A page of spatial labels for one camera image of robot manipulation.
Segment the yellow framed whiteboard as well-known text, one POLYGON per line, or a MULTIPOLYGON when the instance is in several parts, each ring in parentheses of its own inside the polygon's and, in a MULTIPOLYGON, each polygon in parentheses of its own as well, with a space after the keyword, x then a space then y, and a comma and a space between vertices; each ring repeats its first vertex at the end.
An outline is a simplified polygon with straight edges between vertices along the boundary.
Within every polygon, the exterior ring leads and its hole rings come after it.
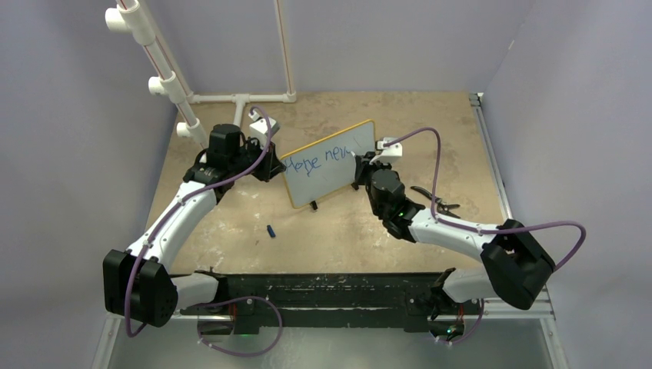
POLYGON ((283 179, 295 209, 318 201, 354 181, 356 155, 375 148, 375 122, 371 119, 283 155, 283 179))

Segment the blue marker cap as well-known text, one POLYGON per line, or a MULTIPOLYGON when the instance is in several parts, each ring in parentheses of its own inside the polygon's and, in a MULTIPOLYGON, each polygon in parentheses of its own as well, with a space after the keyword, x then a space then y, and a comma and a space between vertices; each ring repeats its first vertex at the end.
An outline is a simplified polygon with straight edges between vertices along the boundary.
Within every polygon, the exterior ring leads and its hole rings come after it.
POLYGON ((276 233, 275 233, 273 227, 270 224, 268 224, 266 226, 266 228, 267 228, 267 232, 268 232, 270 238, 276 238, 276 233))

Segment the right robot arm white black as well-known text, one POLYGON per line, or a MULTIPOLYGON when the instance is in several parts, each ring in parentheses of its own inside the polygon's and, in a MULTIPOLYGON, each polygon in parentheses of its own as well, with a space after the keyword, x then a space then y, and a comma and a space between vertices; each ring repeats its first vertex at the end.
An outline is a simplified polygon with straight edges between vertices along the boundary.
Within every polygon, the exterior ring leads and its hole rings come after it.
POLYGON ((399 174, 373 159, 374 152, 354 158, 354 180, 368 194, 371 210, 399 240, 434 244, 481 263, 475 269, 444 272, 434 284, 431 301, 443 313, 461 303, 500 298, 513 308, 528 310, 543 290, 555 263, 522 223, 479 224, 433 214, 409 199, 399 174))

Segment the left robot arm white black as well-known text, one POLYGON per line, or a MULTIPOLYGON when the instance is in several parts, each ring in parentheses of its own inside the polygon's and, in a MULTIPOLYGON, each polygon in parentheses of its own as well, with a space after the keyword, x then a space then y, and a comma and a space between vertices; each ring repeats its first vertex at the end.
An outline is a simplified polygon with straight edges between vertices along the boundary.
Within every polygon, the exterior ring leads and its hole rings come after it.
POLYGON ((209 314, 227 309, 229 293, 219 287, 216 274, 174 277, 170 269, 194 229, 238 179, 252 175, 268 182, 285 170, 272 141, 279 129, 273 118, 256 118, 248 137, 237 125, 213 127, 208 147, 197 154, 164 212, 125 251, 111 250, 105 256, 108 312, 161 327, 176 311, 195 305, 209 314))

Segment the black pliers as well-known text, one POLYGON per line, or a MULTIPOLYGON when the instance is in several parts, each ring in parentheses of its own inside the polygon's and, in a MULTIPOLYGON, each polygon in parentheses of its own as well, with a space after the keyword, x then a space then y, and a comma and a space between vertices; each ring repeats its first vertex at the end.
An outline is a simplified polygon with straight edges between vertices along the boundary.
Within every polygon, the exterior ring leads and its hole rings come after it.
POLYGON ((434 203, 436 204, 436 211, 438 214, 443 214, 452 218, 457 218, 460 219, 461 217, 458 216, 453 212, 453 210, 458 209, 460 207, 459 204, 448 204, 443 198, 439 198, 437 196, 434 196, 429 190, 426 188, 422 188, 419 186, 410 186, 410 189, 413 191, 416 191, 419 194, 422 194, 425 196, 428 200, 433 200, 434 203))

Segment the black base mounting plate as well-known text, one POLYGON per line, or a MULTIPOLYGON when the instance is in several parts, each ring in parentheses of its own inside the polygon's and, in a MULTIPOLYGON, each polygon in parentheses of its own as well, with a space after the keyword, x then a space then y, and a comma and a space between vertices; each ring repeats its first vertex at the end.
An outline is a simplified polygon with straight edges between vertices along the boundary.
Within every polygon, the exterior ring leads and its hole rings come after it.
POLYGON ((450 271, 345 274, 222 274, 215 305, 183 315, 231 316, 236 334, 262 327, 400 328, 445 332, 458 314, 480 312, 479 298, 463 304, 443 291, 450 271))

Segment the white PVC pipe frame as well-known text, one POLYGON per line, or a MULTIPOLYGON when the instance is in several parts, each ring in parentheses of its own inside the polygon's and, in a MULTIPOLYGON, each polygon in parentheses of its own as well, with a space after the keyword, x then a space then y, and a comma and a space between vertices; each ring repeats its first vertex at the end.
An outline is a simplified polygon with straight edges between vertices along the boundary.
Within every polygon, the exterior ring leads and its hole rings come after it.
POLYGON ((207 148, 208 133, 201 126, 201 121, 193 112, 192 104, 233 104, 235 106, 234 123, 239 125, 245 107, 250 103, 278 102, 290 104, 297 101, 297 90, 291 71, 291 59, 282 5, 282 1, 274 2, 274 13, 281 43, 281 56, 286 81, 286 92, 283 94, 196 95, 185 81, 183 74, 178 70, 178 63, 144 1, 117 1, 115 7, 108 8, 105 11, 105 24, 111 32, 132 36, 147 55, 156 72, 155 76, 148 79, 148 91, 154 96, 167 97, 177 108, 181 116, 181 121, 175 127, 177 135, 182 138, 190 138, 199 147, 207 148))

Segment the aluminium rail frame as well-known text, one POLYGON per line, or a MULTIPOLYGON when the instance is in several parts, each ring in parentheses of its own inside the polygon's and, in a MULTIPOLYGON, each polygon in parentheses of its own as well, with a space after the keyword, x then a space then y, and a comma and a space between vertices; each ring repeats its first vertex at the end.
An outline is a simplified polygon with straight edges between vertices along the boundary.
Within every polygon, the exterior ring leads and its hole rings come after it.
POLYGON ((278 157, 271 140, 277 122, 256 108, 250 117, 249 136, 237 125, 214 126, 163 214, 125 250, 105 256, 105 307, 125 319, 128 336, 138 333, 133 321, 162 327, 174 316, 196 314, 203 345, 209 334, 257 334, 262 327, 400 328, 453 345, 470 333, 466 314, 483 315, 492 298, 526 311, 559 268, 519 221, 469 222, 450 216, 440 198, 430 206, 410 200, 391 167, 401 143, 376 139, 371 121, 278 157), (481 265, 440 272, 172 274, 190 234, 245 175, 259 181, 281 175, 295 207, 316 208, 320 197, 344 187, 364 190, 390 236, 441 246, 481 265))

